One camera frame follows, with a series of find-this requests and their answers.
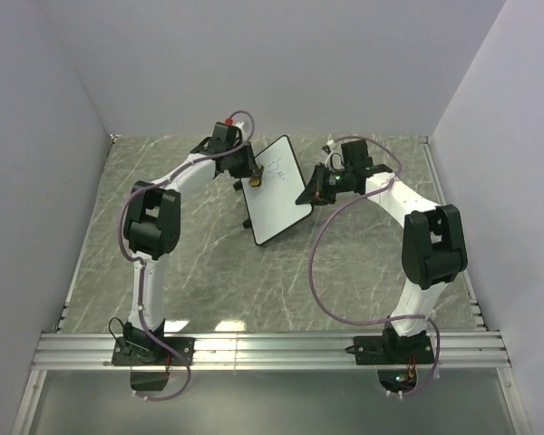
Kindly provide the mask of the yellow bone-shaped eraser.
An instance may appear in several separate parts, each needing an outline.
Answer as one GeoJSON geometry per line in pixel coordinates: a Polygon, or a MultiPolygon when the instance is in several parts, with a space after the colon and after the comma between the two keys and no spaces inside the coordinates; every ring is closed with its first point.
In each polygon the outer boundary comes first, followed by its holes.
{"type": "Polygon", "coordinates": [[[252,178],[249,180],[249,186],[253,188],[257,188],[261,185],[261,179],[259,178],[252,178]]]}

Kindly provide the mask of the small black-framed whiteboard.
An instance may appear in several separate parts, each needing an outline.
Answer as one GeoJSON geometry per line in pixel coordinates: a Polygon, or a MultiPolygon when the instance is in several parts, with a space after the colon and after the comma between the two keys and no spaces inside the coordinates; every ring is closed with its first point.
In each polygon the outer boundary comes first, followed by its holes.
{"type": "Polygon", "coordinates": [[[256,245],[263,246],[311,216],[314,209],[296,203],[305,190],[305,179],[287,135],[260,151],[256,163],[263,169],[260,185],[253,187],[248,179],[241,179],[234,189],[242,192],[247,208],[243,227],[252,231],[256,245]]]}

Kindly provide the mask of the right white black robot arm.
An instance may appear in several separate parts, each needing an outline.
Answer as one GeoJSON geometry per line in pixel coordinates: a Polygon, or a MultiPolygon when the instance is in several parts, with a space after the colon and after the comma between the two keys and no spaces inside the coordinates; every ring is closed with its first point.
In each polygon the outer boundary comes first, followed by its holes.
{"type": "Polygon", "coordinates": [[[370,199],[403,229],[401,261],[406,281],[391,314],[395,332],[382,340],[384,356],[399,363],[413,353],[412,337],[426,330],[441,293],[467,267],[461,214],[454,205],[441,206],[421,196],[384,164],[342,169],[318,164],[296,203],[329,205],[344,192],[370,199]]]}

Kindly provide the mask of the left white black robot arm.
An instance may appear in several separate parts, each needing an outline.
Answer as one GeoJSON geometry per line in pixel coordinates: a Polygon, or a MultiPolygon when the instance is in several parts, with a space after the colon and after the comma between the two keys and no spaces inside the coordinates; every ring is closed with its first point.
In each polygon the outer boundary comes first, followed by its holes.
{"type": "Polygon", "coordinates": [[[166,261],[180,240],[182,202],[223,172],[234,179],[261,176],[248,140],[216,143],[215,137],[207,137],[166,175],[136,182],[122,206],[119,248],[134,271],[122,339],[145,364],[176,352],[164,340],[163,289],[166,261]]]}

